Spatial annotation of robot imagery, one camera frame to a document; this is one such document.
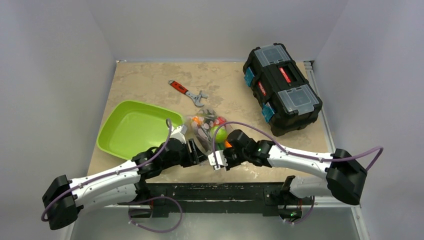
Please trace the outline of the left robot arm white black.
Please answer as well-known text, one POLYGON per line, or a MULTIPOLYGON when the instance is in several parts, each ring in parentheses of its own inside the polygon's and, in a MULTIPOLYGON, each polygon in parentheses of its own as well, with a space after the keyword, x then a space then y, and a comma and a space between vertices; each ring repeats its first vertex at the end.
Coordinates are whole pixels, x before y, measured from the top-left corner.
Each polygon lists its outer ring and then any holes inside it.
POLYGON ((58 230, 75 222, 82 210, 118 203, 151 202, 157 198, 151 195, 147 179, 174 166, 192 167, 206 160, 208 156, 192 139, 172 137, 108 170, 73 179, 60 175, 42 196, 41 221, 47 222, 51 230, 58 230))

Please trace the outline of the clear zip top bag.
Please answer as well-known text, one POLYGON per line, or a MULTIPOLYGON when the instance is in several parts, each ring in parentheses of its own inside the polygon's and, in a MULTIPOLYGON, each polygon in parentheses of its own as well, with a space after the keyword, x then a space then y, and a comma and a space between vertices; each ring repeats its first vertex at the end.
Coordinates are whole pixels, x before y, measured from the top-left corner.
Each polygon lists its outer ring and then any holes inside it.
MULTIPOLYGON (((206 155, 216 151, 225 150, 225 143, 215 142, 215 136, 211 138, 210 130, 214 126, 219 126, 226 123, 227 119, 218 114, 211 107, 203 107, 196 114, 187 115, 185 124, 189 128, 189 136, 193 137, 196 146, 206 155)), ((230 125, 224 126, 228 135, 233 131, 230 125)))

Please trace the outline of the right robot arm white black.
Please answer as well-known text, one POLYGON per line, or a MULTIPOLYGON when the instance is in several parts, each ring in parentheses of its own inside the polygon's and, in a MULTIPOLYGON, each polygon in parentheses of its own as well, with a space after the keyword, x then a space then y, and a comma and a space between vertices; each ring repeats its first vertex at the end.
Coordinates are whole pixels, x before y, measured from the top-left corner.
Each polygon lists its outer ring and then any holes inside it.
POLYGON ((273 140, 248 137, 242 130, 232 131, 229 148, 209 156, 210 164, 227 171, 244 162, 257 167, 286 168, 309 174, 295 177, 281 189, 280 196, 288 204, 310 196, 332 196, 356 206, 360 203, 368 171, 343 149, 334 153, 310 152, 283 146, 273 140))

